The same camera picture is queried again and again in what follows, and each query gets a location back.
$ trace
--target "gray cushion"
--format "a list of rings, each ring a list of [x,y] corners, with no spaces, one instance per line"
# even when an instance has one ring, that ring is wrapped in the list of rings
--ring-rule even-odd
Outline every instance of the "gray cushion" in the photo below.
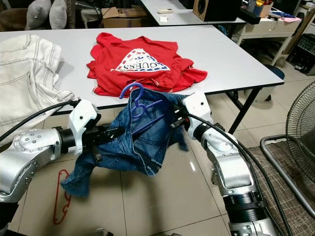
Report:
[[[48,18],[51,8],[50,0],[35,0],[28,8],[26,14],[25,30],[32,30],[40,27]]]
[[[65,0],[55,0],[49,12],[51,29],[64,29],[67,24],[67,5]]]

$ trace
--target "tiled floor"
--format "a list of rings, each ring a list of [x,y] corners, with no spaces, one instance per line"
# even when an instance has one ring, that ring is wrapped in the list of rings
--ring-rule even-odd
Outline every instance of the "tiled floor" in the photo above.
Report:
[[[305,76],[289,64],[281,68],[285,84],[276,87],[272,101],[255,103],[235,132],[247,147],[264,136],[284,133],[286,114],[295,97],[315,76]],[[215,122],[229,129],[238,111],[225,94],[208,96]],[[240,92],[240,100],[245,97]],[[101,123],[114,119],[120,108],[102,111]],[[67,116],[52,117],[43,127],[66,126]],[[218,187],[211,183],[212,163],[198,141],[189,140],[189,152],[170,147],[163,168],[155,177],[141,173],[96,168],[87,199],[71,197],[68,203],[58,186],[58,176],[74,167],[73,155],[65,155],[42,168],[31,182],[10,228],[29,236],[87,235],[105,228],[115,236],[227,236],[228,217]]]

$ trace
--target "blue plastic hanger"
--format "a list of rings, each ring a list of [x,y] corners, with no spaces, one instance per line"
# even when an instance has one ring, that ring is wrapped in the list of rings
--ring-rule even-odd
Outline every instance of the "blue plastic hanger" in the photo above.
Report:
[[[140,84],[140,83],[132,83],[132,84],[127,85],[126,87],[124,87],[124,89],[123,89],[123,91],[121,92],[119,98],[122,99],[122,98],[124,97],[124,94],[125,94],[125,92],[127,91],[127,89],[130,88],[130,87],[133,87],[133,86],[138,86],[138,87],[140,88],[140,93],[139,93],[139,95],[137,96],[137,98],[134,100],[135,106],[131,109],[131,114],[132,114],[137,108],[139,108],[139,107],[142,108],[142,112],[141,112],[140,114],[135,115],[135,116],[132,114],[132,118],[133,118],[133,119],[136,119],[136,118],[140,118],[140,117],[147,111],[148,108],[153,107],[153,106],[155,106],[155,105],[161,103],[162,100],[153,102],[153,103],[151,103],[151,104],[149,104],[149,105],[147,105],[147,106],[146,106],[145,104],[143,104],[143,103],[139,103],[139,99],[142,97],[142,95],[143,95],[143,90],[144,90],[142,84]],[[148,129],[152,124],[156,123],[156,122],[159,121],[161,118],[163,118],[163,116],[164,116],[164,115],[161,115],[161,116],[159,116],[158,118],[155,118],[154,120],[150,121],[150,122],[147,123],[146,125],[142,126],[141,128],[137,129],[136,131],[133,131],[132,135],[136,135],[136,134],[138,134],[138,133],[144,131],[145,129]]]

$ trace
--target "pocket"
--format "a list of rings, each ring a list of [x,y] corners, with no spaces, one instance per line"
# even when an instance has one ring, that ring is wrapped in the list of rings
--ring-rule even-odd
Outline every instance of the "pocket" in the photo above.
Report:
[[[31,93],[30,73],[0,83],[0,125],[14,123],[38,111]]]

